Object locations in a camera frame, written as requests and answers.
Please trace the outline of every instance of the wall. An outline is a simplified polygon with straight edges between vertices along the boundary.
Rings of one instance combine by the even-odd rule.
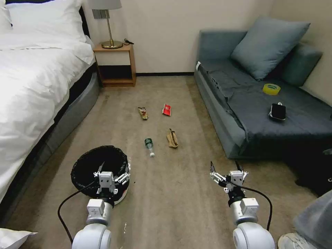
[[[203,28],[245,29],[267,15],[273,0],[122,0],[110,10],[113,39],[135,43],[138,73],[193,72]],[[94,43],[108,39],[105,19],[83,5]]]
[[[324,52],[323,57],[307,79],[304,89],[332,105],[332,1],[276,0],[270,15],[290,21],[310,21],[303,38]]]

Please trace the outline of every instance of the dark gray blanket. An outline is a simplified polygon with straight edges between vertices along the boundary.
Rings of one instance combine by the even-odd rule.
[[[332,148],[332,107],[298,87],[278,80],[258,82],[230,60],[202,62],[215,87],[215,95],[246,131],[242,155],[260,151],[283,153],[322,151]],[[264,84],[281,87],[277,96],[265,94]],[[275,121],[268,114],[272,103],[286,106],[286,120]]]

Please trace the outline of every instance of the trash can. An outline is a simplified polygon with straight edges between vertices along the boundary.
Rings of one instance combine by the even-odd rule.
[[[113,172],[114,179],[124,173],[129,173],[127,156],[121,149],[112,145],[92,149],[83,154],[74,164],[71,172],[72,183],[77,190],[81,190],[95,180],[93,173],[98,171]],[[124,185],[116,185],[118,193],[112,197],[115,204],[121,202],[126,196],[129,182],[126,182]],[[95,181],[94,184],[81,192],[96,199],[98,198],[98,188],[99,181]]]

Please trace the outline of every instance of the black trash bag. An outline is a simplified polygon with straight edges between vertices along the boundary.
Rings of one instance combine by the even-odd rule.
[[[285,162],[295,171],[297,185],[311,189],[318,196],[332,190],[332,149],[293,155]]]
[[[93,173],[97,171],[113,172],[116,179],[125,172],[128,173],[127,156],[121,149],[112,145],[92,149],[83,154],[74,164],[71,172],[72,183],[77,190],[81,190],[95,180]],[[128,186],[129,181],[125,185],[117,185],[118,193],[113,195],[112,200],[118,201]],[[82,190],[82,193],[96,199],[99,197],[97,194],[98,188],[99,180],[95,180],[95,183]]]

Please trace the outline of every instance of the phone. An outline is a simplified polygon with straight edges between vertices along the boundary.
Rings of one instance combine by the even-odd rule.
[[[269,116],[278,120],[286,120],[286,107],[280,102],[278,104],[273,103]]]

